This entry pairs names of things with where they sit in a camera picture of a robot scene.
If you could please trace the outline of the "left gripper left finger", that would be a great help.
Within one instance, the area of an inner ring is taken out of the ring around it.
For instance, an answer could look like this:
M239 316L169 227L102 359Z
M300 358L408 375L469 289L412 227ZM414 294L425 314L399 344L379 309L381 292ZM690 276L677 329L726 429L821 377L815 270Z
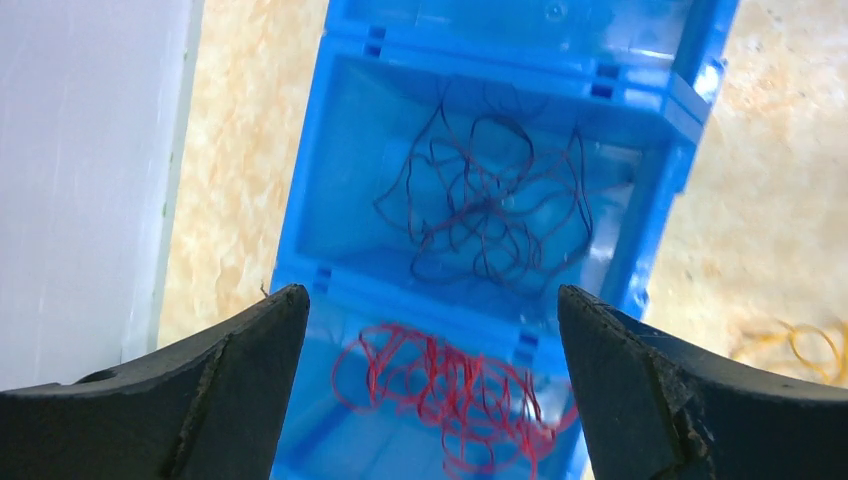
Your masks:
M310 299L289 285L79 381L1 395L5 479L266 479Z

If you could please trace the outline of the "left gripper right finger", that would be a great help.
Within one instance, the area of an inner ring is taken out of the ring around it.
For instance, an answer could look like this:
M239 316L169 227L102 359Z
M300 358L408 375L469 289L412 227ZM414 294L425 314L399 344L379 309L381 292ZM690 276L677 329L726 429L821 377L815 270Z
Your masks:
M845 390L755 369L577 286L558 321L598 479L843 479Z

